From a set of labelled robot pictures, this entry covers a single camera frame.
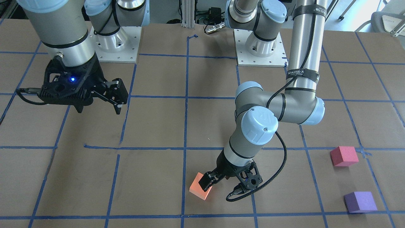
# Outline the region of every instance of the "black cable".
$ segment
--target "black cable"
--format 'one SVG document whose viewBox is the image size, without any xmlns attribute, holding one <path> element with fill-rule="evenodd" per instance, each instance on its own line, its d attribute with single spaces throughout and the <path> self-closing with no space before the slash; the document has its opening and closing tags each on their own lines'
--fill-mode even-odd
<svg viewBox="0 0 405 228">
<path fill-rule="evenodd" d="M 179 10 L 178 10 L 178 12 L 179 12 L 181 20 L 183 20 L 183 11 L 181 10 L 181 0 L 179 0 Z"/>
<path fill-rule="evenodd" d="M 311 22 L 311 31 L 309 33 L 309 42 L 308 42 L 308 46 L 307 46 L 307 53 L 305 55 L 305 58 L 302 62 L 302 65 L 300 67 L 300 69 L 304 68 L 305 63 L 307 63 L 308 57 L 309 57 L 309 53 L 311 52 L 311 48 L 312 48 L 312 43 L 313 43 L 313 36 L 315 33 L 315 18 L 316 18 L 316 14 L 313 14 L 312 16 L 312 22 Z M 274 97 L 277 96 L 277 94 L 279 94 L 281 91 L 283 91 L 287 86 L 289 86 L 291 83 L 293 83 L 296 79 L 298 78 L 298 76 L 293 77 L 288 83 L 286 83 L 281 89 L 279 89 L 277 92 L 275 92 L 270 99 L 267 101 L 266 104 L 266 108 L 269 108 L 270 106 L 270 102 L 273 100 Z"/>
<path fill-rule="evenodd" d="M 229 193 L 228 196 L 226 197 L 226 201 L 228 201 L 228 202 L 234 202 L 234 201 L 238 201 L 238 200 L 241 200 L 241 199 L 243 199 L 243 198 L 245 198 L 245 197 L 247 197 L 247 196 L 252 195 L 253 193 L 255 193 L 255 192 L 261 190 L 262 188 L 264 188 L 264 187 L 265 187 L 266 185 L 268 185 L 271 181 L 273 181 L 274 178 L 276 178 L 277 175 L 283 170 L 283 168 L 284 168 L 284 166 L 285 166 L 285 164 L 286 164 L 286 161 L 287 161 L 287 147 L 286 147 L 286 144 L 284 143 L 283 139 L 281 138 L 281 136 L 278 134 L 277 131 L 275 132 L 275 134 L 276 134 L 277 137 L 279 138 L 281 144 L 283 145 L 283 149 L 284 149 L 284 159 L 283 159 L 283 163 L 281 164 L 280 168 L 277 170 L 277 172 L 276 172 L 268 181 L 266 181 L 264 184 L 262 184 L 261 186 L 259 186 L 259 187 L 256 188 L 255 190 L 252 190 L 252 191 L 250 191 L 250 192 L 248 192 L 248 193 L 246 193 L 246 194 L 244 194 L 244 195 L 242 195 L 242 196 L 239 196 L 239 197 L 236 197 L 236 198 L 233 198 L 233 199 L 230 199 L 230 198 L 229 198 L 229 197 L 231 197 L 231 196 L 233 196 L 233 195 L 235 194 L 234 192 L 231 192 L 231 193 Z"/>
<path fill-rule="evenodd" d="M 25 101 L 25 102 L 27 102 L 27 103 L 29 103 L 29 104 L 32 104 L 32 105 L 47 105 L 47 103 L 45 103 L 45 102 L 35 102 L 35 101 L 30 101 L 30 100 L 28 100 L 27 98 L 25 98 L 21 93 L 22 92 L 24 92 L 25 90 L 24 89 L 16 89 L 15 90 L 15 93 L 21 98 L 21 100 L 23 100 L 23 101 Z"/>
<path fill-rule="evenodd" d="M 111 19 L 111 16 L 113 15 L 113 10 L 111 10 L 110 16 L 108 16 L 108 19 L 106 20 L 106 22 L 104 23 L 104 25 L 101 27 L 100 31 L 96 32 L 96 30 L 94 29 L 94 35 L 98 35 L 100 32 L 103 31 L 103 29 L 105 28 L 105 26 L 107 26 L 108 22 Z"/>
</svg>

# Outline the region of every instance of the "pink foam block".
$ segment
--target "pink foam block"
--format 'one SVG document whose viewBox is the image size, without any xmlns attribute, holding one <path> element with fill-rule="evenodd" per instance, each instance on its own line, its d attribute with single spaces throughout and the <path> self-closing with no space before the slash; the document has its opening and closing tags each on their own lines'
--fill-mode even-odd
<svg viewBox="0 0 405 228">
<path fill-rule="evenodd" d="M 207 191 L 204 191 L 200 184 L 198 183 L 201 179 L 201 177 L 203 177 L 202 173 L 197 173 L 197 176 L 195 177 L 193 183 L 190 186 L 190 192 L 193 193 L 194 195 L 200 197 L 201 199 L 205 200 L 208 196 L 209 191 L 211 191 L 211 187 L 209 187 L 209 189 Z"/>
<path fill-rule="evenodd" d="M 356 150 L 352 146 L 339 146 L 330 152 L 334 166 L 351 166 L 358 163 Z"/>
</svg>

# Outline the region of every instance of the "velcro strap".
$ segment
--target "velcro strap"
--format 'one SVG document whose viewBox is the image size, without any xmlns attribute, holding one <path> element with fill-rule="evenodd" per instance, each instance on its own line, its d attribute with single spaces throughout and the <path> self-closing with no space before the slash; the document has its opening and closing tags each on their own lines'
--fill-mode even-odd
<svg viewBox="0 0 405 228">
<path fill-rule="evenodd" d="M 319 81 L 319 73 L 310 69 L 294 69 L 294 70 L 289 70 L 287 71 L 287 77 L 286 79 L 292 78 L 292 77 L 306 77 L 315 83 L 318 83 Z"/>
<path fill-rule="evenodd" d="M 326 18 L 326 9 L 323 6 L 312 4 L 306 6 L 299 6 L 292 12 L 292 19 L 301 14 L 319 14 Z"/>
</svg>

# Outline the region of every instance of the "cardboard surface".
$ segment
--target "cardboard surface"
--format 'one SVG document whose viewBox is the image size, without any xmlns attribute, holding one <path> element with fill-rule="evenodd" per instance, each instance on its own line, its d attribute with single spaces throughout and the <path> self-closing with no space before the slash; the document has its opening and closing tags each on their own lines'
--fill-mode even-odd
<svg viewBox="0 0 405 228">
<path fill-rule="evenodd" d="M 41 86 L 50 57 L 28 20 L 5 19 L 0 34 L 0 227 L 28 227 L 30 219 L 44 228 L 404 224 L 405 51 L 388 34 L 325 31 L 317 86 L 324 119 L 280 123 L 285 168 L 237 202 L 225 201 L 236 178 L 216 184 L 206 201 L 188 187 L 196 173 L 215 168 L 235 129 L 238 84 L 276 91 L 285 70 L 238 67 L 232 30 L 145 27 L 136 66 L 101 64 L 108 80 L 122 78 L 131 92 L 121 115 L 99 99 L 81 114 L 24 103 L 13 92 L 19 82 Z M 291 35 L 281 30 L 287 56 Z M 332 165 L 329 152 L 340 145 L 362 152 L 358 164 Z M 255 157 L 264 181 L 282 158 L 273 137 Z M 343 196 L 354 191 L 371 191 L 378 214 L 347 215 Z"/>
</svg>

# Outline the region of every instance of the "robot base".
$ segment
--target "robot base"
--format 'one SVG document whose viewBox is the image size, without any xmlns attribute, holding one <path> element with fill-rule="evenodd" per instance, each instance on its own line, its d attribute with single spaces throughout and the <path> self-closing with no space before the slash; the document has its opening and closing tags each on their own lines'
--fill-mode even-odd
<svg viewBox="0 0 405 228">
<path fill-rule="evenodd" d="M 246 48 L 246 40 L 252 31 L 234 29 L 236 54 L 238 57 L 238 65 L 244 67 L 284 67 L 288 66 L 286 52 L 281 40 L 280 34 L 275 40 L 276 46 L 273 54 L 269 57 L 257 57 L 250 54 Z"/>
<path fill-rule="evenodd" d="M 136 63 L 139 50 L 139 42 L 141 41 L 142 27 L 122 27 L 129 36 L 128 43 L 125 49 L 119 52 L 105 52 L 97 45 L 97 39 L 94 35 L 94 28 L 90 31 L 90 39 L 96 50 L 99 62 L 123 62 Z"/>
</svg>

